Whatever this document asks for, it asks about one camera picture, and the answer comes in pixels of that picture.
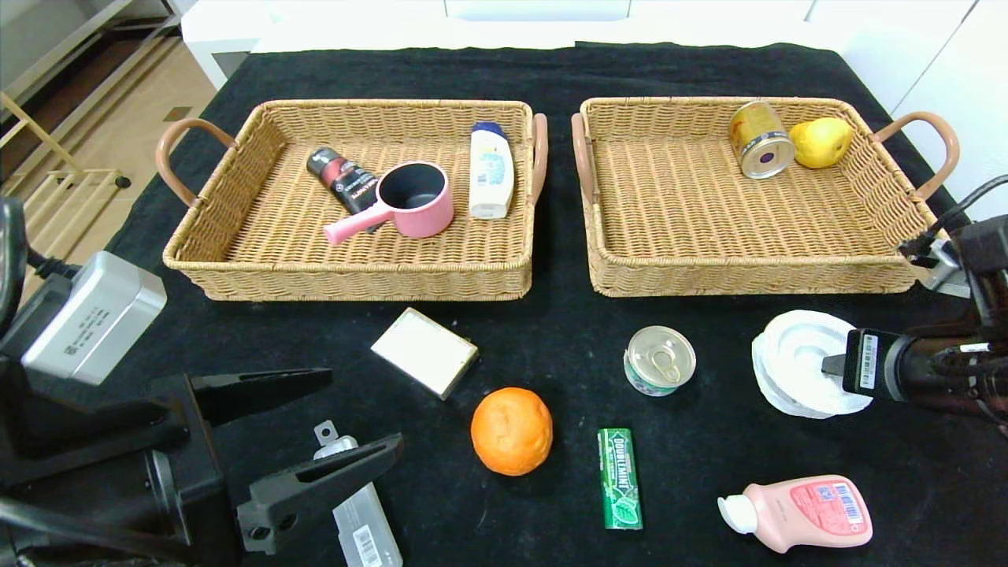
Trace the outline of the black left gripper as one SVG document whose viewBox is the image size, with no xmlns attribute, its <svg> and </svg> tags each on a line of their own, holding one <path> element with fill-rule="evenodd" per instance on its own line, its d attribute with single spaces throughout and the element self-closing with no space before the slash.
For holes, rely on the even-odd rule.
<svg viewBox="0 0 1008 567">
<path fill-rule="evenodd" d="M 239 535 L 209 427 L 332 380 L 331 369 L 174 376 L 154 396 L 96 409 L 16 380 L 2 396 L 2 564 L 239 566 L 242 545 L 275 555 L 388 471 L 404 435 L 252 482 L 236 507 Z"/>
</svg>

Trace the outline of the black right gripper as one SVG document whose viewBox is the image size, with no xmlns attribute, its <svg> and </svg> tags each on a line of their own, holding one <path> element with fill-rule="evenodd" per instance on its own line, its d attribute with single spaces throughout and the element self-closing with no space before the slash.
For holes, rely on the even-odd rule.
<svg viewBox="0 0 1008 567">
<path fill-rule="evenodd" d="M 951 347 L 951 339 L 921 338 L 856 329 L 847 334 L 847 351 L 825 356 L 821 372 L 842 376 L 842 388 L 885 401 L 935 406 L 940 379 L 930 359 Z"/>
</svg>

